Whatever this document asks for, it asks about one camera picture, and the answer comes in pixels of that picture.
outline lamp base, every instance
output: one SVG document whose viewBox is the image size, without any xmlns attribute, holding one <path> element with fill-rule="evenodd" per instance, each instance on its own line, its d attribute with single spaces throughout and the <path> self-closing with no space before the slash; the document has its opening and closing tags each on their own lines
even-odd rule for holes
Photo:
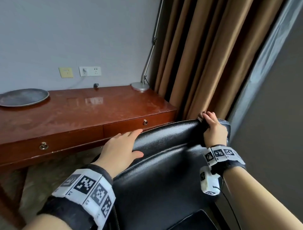
<svg viewBox="0 0 303 230">
<path fill-rule="evenodd" d="M 131 84 L 131 86 L 134 90 L 138 90 L 138 91 L 141 91 L 141 92 L 144 92 L 144 91 L 149 89 L 149 85 L 148 84 L 143 84 L 142 82 L 134 82 L 134 83 Z"/>
</svg>

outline drawer knob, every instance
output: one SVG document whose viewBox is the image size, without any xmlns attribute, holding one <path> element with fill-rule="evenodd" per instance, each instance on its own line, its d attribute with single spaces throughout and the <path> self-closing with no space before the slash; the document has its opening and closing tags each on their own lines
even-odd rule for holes
<svg viewBox="0 0 303 230">
<path fill-rule="evenodd" d="M 39 147 L 39 149 L 41 149 L 41 150 L 45 150 L 47 148 L 48 148 L 48 145 L 46 144 L 46 142 L 42 142 L 40 147 Z"/>
</svg>

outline hand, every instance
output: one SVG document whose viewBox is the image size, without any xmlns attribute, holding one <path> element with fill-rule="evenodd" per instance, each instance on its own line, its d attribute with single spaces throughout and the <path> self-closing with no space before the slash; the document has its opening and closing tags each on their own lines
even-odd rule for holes
<svg viewBox="0 0 303 230">
<path fill-rule="evenodd" d="M 123 135 L 117 134 L 104 145 L 100 157 L 92 164 L 104 168 L 114 178 L 127 169 L 134 159 L 143 157 L 143 152 L 132 152 L 134 142 L 142 131 L 138 129 Z"/>
<path fill-rule="evenodd" d="M 204 142 L 207 148 L 216 144 L 227 145 L 227 129 L 221 125 L 214 112 L 203 112 L 200 114 L 209 124 L 209 128 L 204 132 Z"/>
</svg>

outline desk top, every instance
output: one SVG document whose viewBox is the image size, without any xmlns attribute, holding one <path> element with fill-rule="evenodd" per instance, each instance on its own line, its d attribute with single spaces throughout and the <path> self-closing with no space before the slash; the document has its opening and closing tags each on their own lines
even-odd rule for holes
<svg viewBox="0 0 303 230">
<path fill-rule="evenodd" d="M 131 86 L 49 91 L 27 107 L 0 107 L 0 144 L 176 110 L 152 90 Z"/>
</svg>

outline black leather chair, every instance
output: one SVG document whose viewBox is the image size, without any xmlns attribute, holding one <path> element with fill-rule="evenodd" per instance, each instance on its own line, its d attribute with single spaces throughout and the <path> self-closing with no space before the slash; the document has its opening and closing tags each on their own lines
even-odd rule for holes
<svg viewBox="0 0 303 230">
<path fill-rule="evenodd" d="M 220 123 L 229 138 L 229 123 Z M 144 157 L 114 178 L 116 201 L 105 229 L 216 230 L 206 208 L 221 229 L 229 229 L 215 205 L 218 197 L 200 188 L 199 169 L 207 165 L 201 153 L 207 128 L 205 122 L 187 120 L 141 133 L 133 150 Z"/>
</svg>

